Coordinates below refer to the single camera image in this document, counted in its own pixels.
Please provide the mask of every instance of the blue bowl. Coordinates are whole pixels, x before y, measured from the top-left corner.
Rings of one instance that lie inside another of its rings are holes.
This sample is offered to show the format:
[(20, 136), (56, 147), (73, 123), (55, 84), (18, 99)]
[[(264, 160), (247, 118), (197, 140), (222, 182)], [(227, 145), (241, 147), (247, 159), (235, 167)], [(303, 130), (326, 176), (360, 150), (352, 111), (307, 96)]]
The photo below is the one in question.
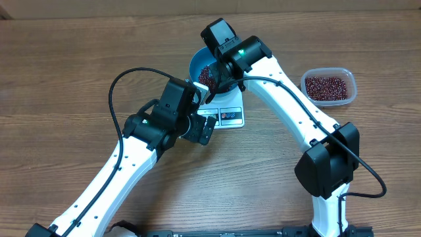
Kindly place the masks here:
[[(212, 53), (209, 51), (207, 47), (202, 48), (199, 50), (191, 59), (190, 61), (190, 78), (194, 82), (199, 82), (199, 75), (202, 69), (206, 66), (209, 66), (216, 62), (216, 59), (213, 57)], [(232, 91), (237, 84), (231, 86), (230, 91)]]

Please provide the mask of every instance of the green indicator light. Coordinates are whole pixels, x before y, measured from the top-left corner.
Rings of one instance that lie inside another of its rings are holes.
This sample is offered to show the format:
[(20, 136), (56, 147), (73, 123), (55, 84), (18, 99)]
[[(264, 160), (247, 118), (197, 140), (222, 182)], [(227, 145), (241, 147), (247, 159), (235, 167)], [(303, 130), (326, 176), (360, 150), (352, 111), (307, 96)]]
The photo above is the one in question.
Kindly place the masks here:
[(244, 51), (244, 49), (240, 49), (239, 51), (238, 51), (238, 53), (240, 54), (240, 56), (244, 56), (244, 55), (246, 55), (247, 53)]

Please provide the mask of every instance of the wooden tabletop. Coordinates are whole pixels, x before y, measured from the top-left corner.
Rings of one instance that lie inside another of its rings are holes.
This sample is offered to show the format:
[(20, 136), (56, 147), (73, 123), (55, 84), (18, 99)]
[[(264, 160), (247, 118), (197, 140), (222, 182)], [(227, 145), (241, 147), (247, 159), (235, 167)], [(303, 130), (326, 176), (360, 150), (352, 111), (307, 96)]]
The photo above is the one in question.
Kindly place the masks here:
[[(0, 236), (48, 226), (84, 191), (115, 147), (107, 105), (123, 70), (148, 66), (189, 76), (201, 30), (221, 16), (0, 21)], [(383, 177), (381, 199), (350, 197), (347, 219), (376, 236), (421, 231), (421, 11), (237, 14), (242, 38), (258, 36), (291, 80), (309, 69), (348, 68), (358, 96), (323, 109), (359, 129), (361, 157)], [(120, 124), (167, 79), (127, 75), (115, 88)], [(249, 92), (246, 124), (217, 130), (206, 147), (178, 140), (118, 210), (143, 229), (245, 230), (310, 224), (310, 195), (294, 167), (286, 127)], [(364, 168), (351, 191), (377, 193)]]

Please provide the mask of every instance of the plastic container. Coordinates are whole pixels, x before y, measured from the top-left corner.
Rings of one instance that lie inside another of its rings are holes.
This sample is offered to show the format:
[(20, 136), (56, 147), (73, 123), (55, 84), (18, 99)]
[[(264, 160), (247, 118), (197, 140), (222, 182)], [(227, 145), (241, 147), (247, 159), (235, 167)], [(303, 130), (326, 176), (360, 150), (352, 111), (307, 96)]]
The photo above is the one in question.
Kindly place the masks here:
[[(309, 97), (307, 89), (305, 87), (305, 78), (309, 76), (320, 76), (320, 77), (330, 77), (335, 76), (342, 79), (347, 86), (347, 99), (337, 100), (337, 101), (317, 101)], [(302, 93), (316, 106), (319, 107), (328, 107), (328, 106), (338, 106), (346, 105), (352, 102), (357, 96), (357, 85), (355, 84), (354, 75), (345, 68), (317, 68), (308, 70), (301, 77), (301, 91)]]
[[(190, 78), (194, 82), (199, 82), (199, 75), (202, 69), (215, 62), (216, 62), (216, 59), (213, 57), (212, 53), (209, 51), (207, 47), (200, 49), (190, 61), (190, 67), (189, 67)], [(222, 97), (224, 94), (230, 93), (236, 86), (237, 84), (233, 84), (228, 92), (218, 93), (215, 95), (215, 98)]]

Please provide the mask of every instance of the container of red beans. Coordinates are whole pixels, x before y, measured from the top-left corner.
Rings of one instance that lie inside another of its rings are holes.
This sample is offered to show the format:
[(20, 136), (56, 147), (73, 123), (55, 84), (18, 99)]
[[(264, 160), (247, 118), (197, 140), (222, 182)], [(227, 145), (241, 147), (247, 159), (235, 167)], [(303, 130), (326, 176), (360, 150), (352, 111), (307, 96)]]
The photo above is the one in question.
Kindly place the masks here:
[(301, 91), (319, 107), (346, 105), (356, 98), (357, 85), (345, 68), (317, 68), (304, 73)]

